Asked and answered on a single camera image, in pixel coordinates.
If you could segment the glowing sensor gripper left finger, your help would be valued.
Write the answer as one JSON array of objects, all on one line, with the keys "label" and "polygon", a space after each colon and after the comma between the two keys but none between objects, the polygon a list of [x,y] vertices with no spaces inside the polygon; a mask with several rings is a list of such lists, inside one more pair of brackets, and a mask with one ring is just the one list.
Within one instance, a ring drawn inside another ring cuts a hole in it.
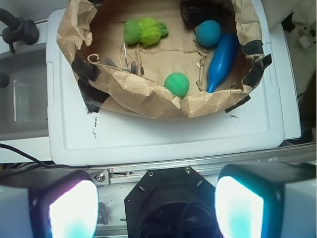
[{"label": "glowing sensor gripper left finger", "polygon": [[92,238],[98,211],[97,187],[83,169],[0,174],[2,238]]}]

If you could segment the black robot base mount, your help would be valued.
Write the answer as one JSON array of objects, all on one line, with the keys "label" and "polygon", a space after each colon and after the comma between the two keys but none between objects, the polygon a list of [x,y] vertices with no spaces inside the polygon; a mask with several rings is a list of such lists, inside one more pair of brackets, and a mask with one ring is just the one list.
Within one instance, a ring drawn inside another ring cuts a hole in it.
[{"label": "black robot base mount", "polygon": [[149,170],[124,199],[130,238],[220,238],[215,186],[191,167]]}]

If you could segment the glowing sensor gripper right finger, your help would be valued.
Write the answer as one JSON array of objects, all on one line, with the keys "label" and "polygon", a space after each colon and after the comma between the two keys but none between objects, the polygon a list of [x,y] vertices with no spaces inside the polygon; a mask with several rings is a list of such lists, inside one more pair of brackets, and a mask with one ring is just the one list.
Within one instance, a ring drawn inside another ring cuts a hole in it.
[{"label": "glowing sensor gripper right finger", "polygon": [[317,167],[228,164],[216,184],[215,213],[225,238],[315,238]]}]

